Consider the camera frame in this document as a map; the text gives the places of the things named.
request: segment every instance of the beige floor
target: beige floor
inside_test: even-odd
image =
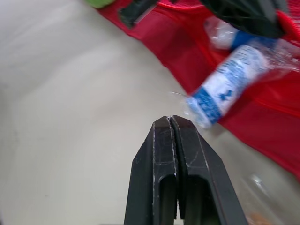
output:
[[[142,44],[79,0],[3,0],[0,29],[4,225],[122,224],[131,160],[154,120],[183,115],[169,94],[183,90]],[[292,175],[219,125],[204,136],[247,213],[300,224]]]

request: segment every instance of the black object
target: black object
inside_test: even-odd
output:
[[[284,31],[276,10],[288,13],[285,0],[199,0],[214,15],[239,30],[267,38],[280,38]],[[133,0],[119,11],[121,21],[130,29],[158,0]]]
[[[162,117],[132,162],[124,225],[248,225],[221,158],[191,121]]]
[[[288,12],[285,0],[200,0],[214,15],[247,33],[267,38],[284,35],[276,10]]]
[[[119,11],[120,20],[129,28],[132,29],[143,17],[147,11],[158,2],[158,0],[133,0],[127,7]]]

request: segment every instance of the red cloth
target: red cloth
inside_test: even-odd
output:
[[[228,55],[210,50],[204,20],[211,12],[198,0],[160,2],[133,30],[117,12],[130,0],[98,10],[128,35],[142,41],[169,68],[187,93],[195,91]],[[296,25],[278,13],[289,40],[300,40]],[[300,179],[300,75],[250,87],[220,122],[244,143],[268,156]]]

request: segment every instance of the plastic bag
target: plastic bag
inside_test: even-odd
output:
[[[255,39],[237,48],[205,82],[186,98],[195,122],[209,128],[221,119],[242,92],[275,69],[299,70],[299,62],[283,45]]]
[[[251,40],[259,39],[262,42],[269,42],[275,45],[275,39],[260,37],[248,34],[244,31],[234,28],[231,24],[212,16],[204,23],[205,31],[210,38],[212,46],[217,50],[233,51],[237,47],[248,43]]]

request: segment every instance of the green object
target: green object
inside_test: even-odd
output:
[[[109,4],[112,4],[115,0],[86,0],[94,8],[103,8]]]

